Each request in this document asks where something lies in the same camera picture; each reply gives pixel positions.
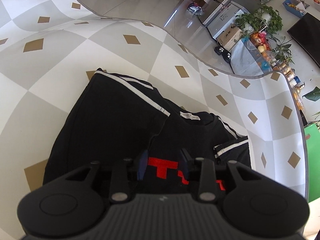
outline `white wall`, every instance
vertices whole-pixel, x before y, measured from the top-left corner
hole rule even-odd
[[[273,9],[277,9],[280,12],[280,16],[282,17],[283,29],[279,32],[282,36],[286,36],[286,40],[289,41],[291,39],[290,35],[287,33],[287,30],[290,29],[299,18],[295,15],[288,12],[282,3],[285,0],[271,0],[267,3],[268,6],[272,6]],[[313,0],[305,0],[306,3],[310,5],[307,8],[307,12],[315,16],[320,20],[320,12],[318,12],[313,7]],[[301,96],[312,91],[316,86],[320,88],[320,69],[313,62],[310,56],[295,42],[291,41],[292,46],[292,56],[294,64],[290,64],[290,67],[294,68],[296,71],[296,75],[300,78],[301,82],[305,82],[306,86],[301,91]],[[314,121],[314,117],[311,117],[313,114],[320,111],[320,100],[317,102],[313,102],[307,100],[305,98],[302,99],[303,104],[305,106],[305,110],[303,111],[307,121]]]

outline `metal screw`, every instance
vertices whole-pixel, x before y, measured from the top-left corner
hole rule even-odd
[[[203,192],[199,195],[199,198],[203,201],[213,201],[216,195],[211,192]]]
[[[112,194],[111,199],[114,201],[124,201],[128,198],[128,195],[124,192],[117,192]]]

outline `cardboard box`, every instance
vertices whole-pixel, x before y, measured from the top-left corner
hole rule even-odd
[[[240,40],[242,31],[235,25],[230,25],[223,31],[217,40],[226,50],[230,51],[232,47]]]

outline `green board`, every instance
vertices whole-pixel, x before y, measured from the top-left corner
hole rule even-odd
[[[315,124],[304,128],[308,149],[309,202],[320,197],[320,132]]]

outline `black t-shirt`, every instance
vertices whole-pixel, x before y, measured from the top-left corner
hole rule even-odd
[[[189,113],[150,83],[97,71],[71,110],[53,145],[44,183],[98,160],[112,165],[148,151],[140,193],[184,193],[189,182],[178,170],[185,148],[191,157],[250,166],[247,137],[207,112]]]

